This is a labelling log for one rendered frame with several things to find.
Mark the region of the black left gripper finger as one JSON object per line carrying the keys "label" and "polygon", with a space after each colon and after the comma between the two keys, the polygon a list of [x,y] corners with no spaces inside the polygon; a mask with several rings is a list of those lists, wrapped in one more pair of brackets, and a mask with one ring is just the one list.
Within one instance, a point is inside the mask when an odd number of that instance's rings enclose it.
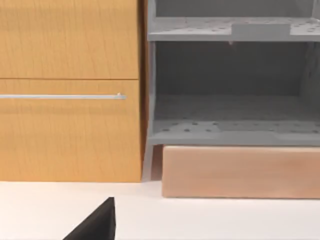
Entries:
{"label": "black left gripper finger", "polygon": [[62,240],[115,240],[115,198],[108,197]]}

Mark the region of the wooden cupboard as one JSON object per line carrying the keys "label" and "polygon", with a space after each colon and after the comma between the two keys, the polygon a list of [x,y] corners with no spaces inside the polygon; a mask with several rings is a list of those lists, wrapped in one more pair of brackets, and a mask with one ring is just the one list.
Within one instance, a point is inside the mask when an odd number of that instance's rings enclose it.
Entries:
{"label": "wooden cupboard", "polygon": [[[140,145],[141,145],[141,178],[150,179],[152,175],[152,162],[154,151],[159,147],[165,146],[222,146],[222,147],[311,147],[320,148],[320,146],[299,146],[299,145],[196,145],[196,144],[149,144],[148,129],[150,117],[150,77],[151,64],[150,54],[152,44],[167,41],[149,41],[148,40],[148,0],[137,0],[137,19],[138,19],[138,77],[136,79],[53,79],[53,78],[1,78],[17,80],[137,80],[139,81],[139,109],[140,109]],[[189,42],[225,42],[230,46],[241,42],[312,42],[313,41],[189,41]]]}

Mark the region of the pale wooden drawer front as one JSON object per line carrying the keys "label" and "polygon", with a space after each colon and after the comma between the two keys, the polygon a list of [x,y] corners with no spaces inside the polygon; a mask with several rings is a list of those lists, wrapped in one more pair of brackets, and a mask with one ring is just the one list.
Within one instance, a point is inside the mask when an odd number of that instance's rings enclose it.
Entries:
{"label": "pale wooden drawer front", "polygon": [[320,199],[320,147],[167,145],[167,198]]}

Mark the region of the grey pierced drawer inside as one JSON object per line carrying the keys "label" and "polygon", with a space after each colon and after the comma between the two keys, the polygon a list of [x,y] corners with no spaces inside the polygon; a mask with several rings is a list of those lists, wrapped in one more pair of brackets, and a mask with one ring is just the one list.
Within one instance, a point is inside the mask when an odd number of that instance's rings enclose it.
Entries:
{"label": "grey pierced drawer inside", "polygon": [[320,42],[151,47],[150,145],[320,146]]}

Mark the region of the plain wooden drawer front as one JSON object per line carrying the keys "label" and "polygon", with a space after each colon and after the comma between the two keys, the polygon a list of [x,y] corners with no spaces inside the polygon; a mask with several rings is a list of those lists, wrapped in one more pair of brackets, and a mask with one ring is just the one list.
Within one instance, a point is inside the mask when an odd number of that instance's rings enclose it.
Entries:
{"label": "plain wooden drawer front", "polygon": [[0,78],[137,79],[137,0],[0,0]]}

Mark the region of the grey pierced shelf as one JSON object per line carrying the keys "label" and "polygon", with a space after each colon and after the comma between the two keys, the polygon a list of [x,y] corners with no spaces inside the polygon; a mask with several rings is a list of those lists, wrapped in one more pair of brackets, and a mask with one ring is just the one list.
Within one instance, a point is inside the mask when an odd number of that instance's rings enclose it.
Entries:
{"label": "grey pierced shelf", "polygon": [[148,0],[150,42],[320,42],[320,0]]}

